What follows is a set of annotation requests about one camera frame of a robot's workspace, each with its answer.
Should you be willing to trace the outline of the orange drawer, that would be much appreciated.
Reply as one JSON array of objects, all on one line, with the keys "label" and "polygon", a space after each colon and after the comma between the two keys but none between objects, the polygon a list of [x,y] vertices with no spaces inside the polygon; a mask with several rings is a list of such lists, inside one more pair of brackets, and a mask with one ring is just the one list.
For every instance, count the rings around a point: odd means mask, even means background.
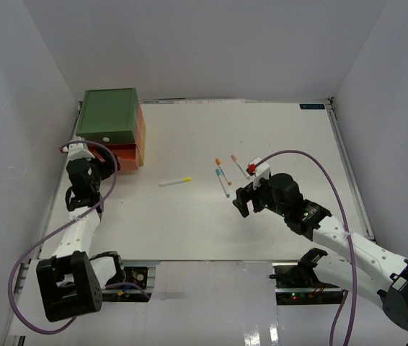
[{"label": "orange drawer", "polygon": [[106,147],[116,156],[120,164],[120,174],[130,174],[143,166],[143,157],[137,144],[108,145]]}]

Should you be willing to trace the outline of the green top drawer box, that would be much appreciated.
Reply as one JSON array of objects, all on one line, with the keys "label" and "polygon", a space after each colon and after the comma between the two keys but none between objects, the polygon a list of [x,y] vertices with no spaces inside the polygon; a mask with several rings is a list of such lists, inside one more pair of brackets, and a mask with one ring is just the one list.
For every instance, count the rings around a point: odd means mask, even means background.
[{"label": "green top drawer box", "polygon": [[138,95],[134,88],[85,91],[76,135],[111,145],[136,142]]}]

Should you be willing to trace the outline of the yellow cap thin pen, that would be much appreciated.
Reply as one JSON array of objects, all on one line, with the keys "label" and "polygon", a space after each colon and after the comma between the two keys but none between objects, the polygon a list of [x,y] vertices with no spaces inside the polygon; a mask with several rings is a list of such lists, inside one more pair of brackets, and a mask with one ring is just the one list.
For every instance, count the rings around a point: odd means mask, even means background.
[{"label": "yellow cap thin pen", "polygon": [[187,183],[187,182],[192,182],[192,177],[184,177],[180,179],[173,179],[173,180],[169,180],[165,182],[160,182],[158,186],[166,187],[166,186],[178,185],[178,184]]}]

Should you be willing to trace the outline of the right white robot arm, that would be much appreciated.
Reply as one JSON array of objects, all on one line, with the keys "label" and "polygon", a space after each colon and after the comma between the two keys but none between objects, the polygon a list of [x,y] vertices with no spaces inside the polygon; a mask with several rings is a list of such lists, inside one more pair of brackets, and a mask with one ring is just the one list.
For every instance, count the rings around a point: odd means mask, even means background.
[{"label": "right white robot arm", "polygon": [[289,174],[258,178],[236,190],[234,206],[243,217],[268,210],[294,233],[318,246],[299,261],[307,287],[335,285],[379,307],[408,331],[408,258],[390,252],[345,225],[321,205],[303,197]]}]

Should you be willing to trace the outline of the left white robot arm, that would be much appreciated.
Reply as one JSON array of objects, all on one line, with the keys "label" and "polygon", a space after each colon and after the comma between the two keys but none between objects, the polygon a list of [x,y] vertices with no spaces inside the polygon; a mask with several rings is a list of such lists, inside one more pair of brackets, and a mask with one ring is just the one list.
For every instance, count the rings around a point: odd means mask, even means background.
[{"label": "left white robot arm", "polygon": [[102,159],[75,157],[66,171],[71,186],[65,194],[68,216],[74,223],[49,259],[38,262],[37,281],[48,321],[57,322],[98,312],[102,289],[116,288],[125,281],[125,269],[116,251],[89,256],[94,232],[103,214],[100,185],[117,171],[111,155]]}]

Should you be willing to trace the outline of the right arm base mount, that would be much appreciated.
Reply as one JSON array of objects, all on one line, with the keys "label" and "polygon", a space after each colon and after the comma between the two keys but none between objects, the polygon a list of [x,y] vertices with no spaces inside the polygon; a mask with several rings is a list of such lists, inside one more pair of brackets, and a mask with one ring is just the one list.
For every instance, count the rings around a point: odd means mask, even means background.
[{"label": "right arm base mount", "polygon": [[321,282],[314,273],[325,256],[326,251],[312,248],[297,262],[272,264],[269,279],[274,282],[278,306],[340,304],[344,296],[342,289]]}]

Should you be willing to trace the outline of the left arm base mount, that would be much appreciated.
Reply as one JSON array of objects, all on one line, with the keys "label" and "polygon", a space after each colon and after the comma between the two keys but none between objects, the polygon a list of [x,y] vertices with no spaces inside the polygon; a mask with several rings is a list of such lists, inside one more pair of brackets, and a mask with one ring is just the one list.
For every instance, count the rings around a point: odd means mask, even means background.
[{"label": "left arm base mount", "polygon": [[149,267],[123,268],[122,275],[109,279],[102,288],[102,301],[108,303],[147,303],[151,299],[153,283],[150,283]]}]

